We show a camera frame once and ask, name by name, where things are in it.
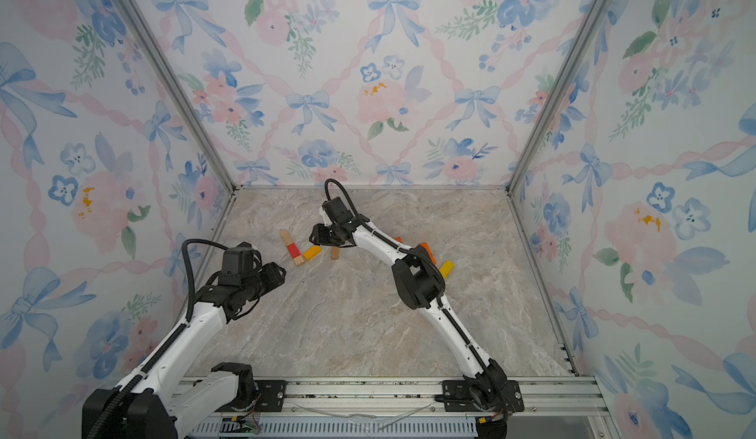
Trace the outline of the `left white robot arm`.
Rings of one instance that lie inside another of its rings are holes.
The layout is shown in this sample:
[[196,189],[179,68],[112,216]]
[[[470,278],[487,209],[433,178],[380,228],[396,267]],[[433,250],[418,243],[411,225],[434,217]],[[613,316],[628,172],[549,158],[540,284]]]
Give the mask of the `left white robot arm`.
[[220,409],[249,413],[274,404],[254,380],[252,367],[222,362],[186,392],[176,389],[203,348],[234,317],[285,282],[285,269],[268,263],[240,287],[206,285],[188,321],[178,322],[158,347],[115,387],[98,389],[82,408],[83,438],[184,438]]

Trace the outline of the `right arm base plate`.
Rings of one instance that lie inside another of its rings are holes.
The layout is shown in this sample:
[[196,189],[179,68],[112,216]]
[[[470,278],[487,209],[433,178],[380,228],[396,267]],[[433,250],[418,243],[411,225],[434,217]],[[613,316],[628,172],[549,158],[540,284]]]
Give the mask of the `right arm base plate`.
[[523,394],[517,381],[509,379],[488,392],[478,381],[445,380],[442,393],[434,401],[444,405],[447,413],[521,413],[525,411]]

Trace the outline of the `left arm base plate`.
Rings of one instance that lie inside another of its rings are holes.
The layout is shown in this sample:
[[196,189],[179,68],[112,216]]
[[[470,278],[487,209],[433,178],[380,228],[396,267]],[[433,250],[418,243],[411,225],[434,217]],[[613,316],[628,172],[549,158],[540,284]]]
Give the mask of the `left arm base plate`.
[[255,380],[247,400],[234,400],[217,409],[217,413],[281,413],[284,408],[287,381],[283,379]]

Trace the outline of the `red rectangular block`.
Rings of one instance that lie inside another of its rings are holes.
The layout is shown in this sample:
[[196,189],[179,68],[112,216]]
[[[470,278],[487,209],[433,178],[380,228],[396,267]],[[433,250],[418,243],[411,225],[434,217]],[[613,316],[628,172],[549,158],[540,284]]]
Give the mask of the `red rectangular block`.
[[291,258],[293,258],[293,260],[300,260],[303,258],[295,243],[289,244],[287,246],[287,251],[289,252],[289,255],[291,255]]

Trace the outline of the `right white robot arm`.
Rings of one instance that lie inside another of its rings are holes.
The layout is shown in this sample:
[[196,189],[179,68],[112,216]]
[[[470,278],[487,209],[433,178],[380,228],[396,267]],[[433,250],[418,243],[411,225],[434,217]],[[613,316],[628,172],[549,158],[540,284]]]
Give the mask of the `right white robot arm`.
[[507,407],[502,367],[478,344],[457,316],[446,296],[446,282],[421,246],[403,244],[370,222],[346,224],[319,222],[310,242],[318,246],[345,248],[352,244],[390,267],[399,298],[434,327],[457,360],[471,389],[471,401],[483,411]]

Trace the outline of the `yellow rectangular block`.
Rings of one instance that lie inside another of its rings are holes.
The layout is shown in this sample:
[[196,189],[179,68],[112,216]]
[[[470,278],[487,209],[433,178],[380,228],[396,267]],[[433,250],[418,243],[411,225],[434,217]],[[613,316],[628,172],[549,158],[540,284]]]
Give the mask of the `yellow rectangular block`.
[[303,256],[307,261],[312,260],[314,257],[316,257],[318,254],[320,254],[322,251],[322,248],[320,246],[311,246],[308,248],[304,253]]

